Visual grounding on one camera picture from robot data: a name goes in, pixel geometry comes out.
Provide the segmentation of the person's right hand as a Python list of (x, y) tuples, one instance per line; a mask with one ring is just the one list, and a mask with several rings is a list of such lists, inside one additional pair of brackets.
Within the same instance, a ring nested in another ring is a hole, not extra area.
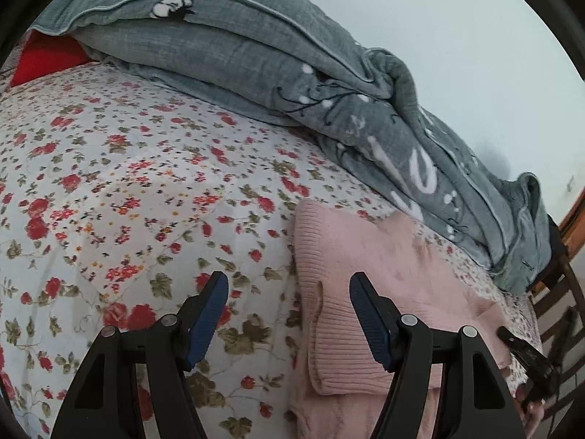
[(544, 417), (544, 403), (542, 401), (526, 402), (528, 385), (521, 384), (514, 393), (514, 406), (524, 425), (525, 437), (531, 439)]

